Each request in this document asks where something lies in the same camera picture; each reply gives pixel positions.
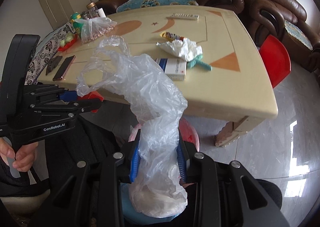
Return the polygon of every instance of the white remote control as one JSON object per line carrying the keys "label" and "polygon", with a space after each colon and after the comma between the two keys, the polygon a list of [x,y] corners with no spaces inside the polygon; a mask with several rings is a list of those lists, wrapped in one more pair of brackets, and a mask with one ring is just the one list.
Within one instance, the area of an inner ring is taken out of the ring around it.
{"label": "white remote control", "polygon": [[171,16],[171,18],[198,20],[199,15],[197,15],[197,14],[173,14]]}

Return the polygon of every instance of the screw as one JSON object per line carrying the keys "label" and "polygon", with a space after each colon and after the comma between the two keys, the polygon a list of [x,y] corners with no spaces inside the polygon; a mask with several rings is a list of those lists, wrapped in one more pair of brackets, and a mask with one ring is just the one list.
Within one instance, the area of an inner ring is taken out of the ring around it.
{"label": "screw", "polygon": [[79,161],[79,162],[77,163],[77,167],[79,167],[79,168],[83,168],[83,167],[85,167],[85,165],[86,165],[86,162],[85,162],[85,161]]}
{"label": "screw", "polygon": [[114,157],[115,159],[120,159],[120,158],[123,157],[123,154],[122,154],[121,152],[116,152],[116,153],[113,154],[113,157]]}
{"label": "screw", "polygon": [[240,162],[238,162],[238,161],[232,161],[232,162],[231,162],[231,165],[232,165],[234,168],[240,168],[240,166],[241,166]]}
{"label": "screw", "polygon": [[195,158],[203,159],[204,158],[204,154],[201,153],[201,152],[197,152],[197,153],[195,153]]}

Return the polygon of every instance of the hand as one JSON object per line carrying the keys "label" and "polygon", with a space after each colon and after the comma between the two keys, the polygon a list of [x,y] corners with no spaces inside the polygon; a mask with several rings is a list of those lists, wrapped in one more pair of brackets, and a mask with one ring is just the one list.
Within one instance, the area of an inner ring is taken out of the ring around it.
{"label": "hand", "polygon": [[0,137],[0,156],[7,165],[7,157],[15,157],[16,160],[12,163],[12,166],[20,172],[27,172],[37,158],[37,146],[38,142],[23,145],[18,150],[17,154],[14,155],[12,147],[2,137]]}

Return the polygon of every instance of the smartphone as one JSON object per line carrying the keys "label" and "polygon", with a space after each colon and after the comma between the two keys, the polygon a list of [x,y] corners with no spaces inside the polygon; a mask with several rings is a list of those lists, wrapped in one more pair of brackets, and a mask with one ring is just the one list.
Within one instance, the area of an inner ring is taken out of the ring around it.
{"label": "smartphone", "polygon": [[63,63],[61,64],[60,68],[58,69],[56,75],[53,77],[53,81],[56,80],[62,80],[63,77],[65,76],[68,68],[70,67],[71,63],[73,62],[73,60],[75,59],[75,55],[65,58],[65,60],[63,61]]}

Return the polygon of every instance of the table top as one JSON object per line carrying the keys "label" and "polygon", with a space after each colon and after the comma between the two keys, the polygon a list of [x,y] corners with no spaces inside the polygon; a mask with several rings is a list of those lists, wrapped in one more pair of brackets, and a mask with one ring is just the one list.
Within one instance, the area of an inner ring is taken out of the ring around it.
{"label": "table top", "polygon": [[[198,14],[199,20],[172,19],[174,13]],[[108,16],[118,24],[110,34],[121,35],[129,45],[132,55],[142,53],[155,58],[170,58],[172,55],[156,46],[164,42],[159,34],[169,31],[201,45],[203,61],[212,65],[211,72],[194,67],[186,72],[186,79],[174,81],[188,100],[188,108],[204,113],[235,114],[233,121],[244,116],[275,118],[278,114],[276,99],[263,61],[234,12],[205,6],[157,6],[124,11]],[[76,77],[92,56],[104,36],[84,44],[78,40],[62,53],[63,57],[75,55],[65,78],[59,86],[75,89]],[[60,65],[47,76],[45,70],[38,81],[52,84],[52,78]],[[88,85],[101,79],[101,73],[90,72],[85,76]],[[112,100],[121,96],[110,93]]]}

